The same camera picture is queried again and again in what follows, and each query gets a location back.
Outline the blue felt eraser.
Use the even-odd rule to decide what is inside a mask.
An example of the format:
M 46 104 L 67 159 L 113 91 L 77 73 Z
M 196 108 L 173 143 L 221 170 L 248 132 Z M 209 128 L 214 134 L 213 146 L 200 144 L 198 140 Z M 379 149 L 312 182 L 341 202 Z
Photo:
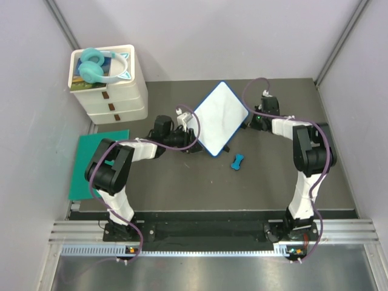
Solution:
M 241 163 L 244 160 L 244 155 L 242 154 L 236 154 L 234 161 L 231 163 L 231 168 L 233 170 L 239 170 L 241 168 Z

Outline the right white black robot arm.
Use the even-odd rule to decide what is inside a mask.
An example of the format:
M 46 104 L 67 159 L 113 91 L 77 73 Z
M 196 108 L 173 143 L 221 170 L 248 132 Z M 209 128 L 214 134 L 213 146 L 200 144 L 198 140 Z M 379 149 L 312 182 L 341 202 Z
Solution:
M 292 141 L 293 163 L 298 171 L 293 199 L 279 224 L 264 225 L 267 239 L 277 243 L 284 238 L 296 240 L 315 229 L 313 223 L 315 200 L 319 187 L 331 167 L 336 164 L 336 150 L 328 123 L 313 125 L 281 116 L 277 97 L 264 91 L 261 104 L 250 127 Z

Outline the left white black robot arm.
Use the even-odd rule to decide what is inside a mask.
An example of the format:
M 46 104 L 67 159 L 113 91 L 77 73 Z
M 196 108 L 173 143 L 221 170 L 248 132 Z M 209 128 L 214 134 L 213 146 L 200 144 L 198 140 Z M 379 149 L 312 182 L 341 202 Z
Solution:
M 190 121 L 199 125 L 194 113 L 180 113 L 177 127 L 174 127 L 171 117 L 159 115 L 145 138 L 101 140 L 84 176 L 89 182 L 91 194 L 98 193 L 99 200 L 109 212 L 104 229 L 106 241 L 128 241 L 137 235 L 138 227 L 132 222 L 135 212 L 125 192 L 132 163 L 159 158 L 167 149 L 184 153 L 202 150 L 198 142 L 199 133 L 189 126 Z

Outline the blue framed whiteboard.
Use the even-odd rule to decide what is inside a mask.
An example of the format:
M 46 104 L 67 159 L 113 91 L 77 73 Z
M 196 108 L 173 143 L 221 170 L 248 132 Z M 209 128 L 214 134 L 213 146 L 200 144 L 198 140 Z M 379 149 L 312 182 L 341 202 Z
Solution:
M 187 124 L 194 129 L 202 147 L 211 156 L 218 156 L 249 115 L 229 85 L 221 81 L 201 101 Z

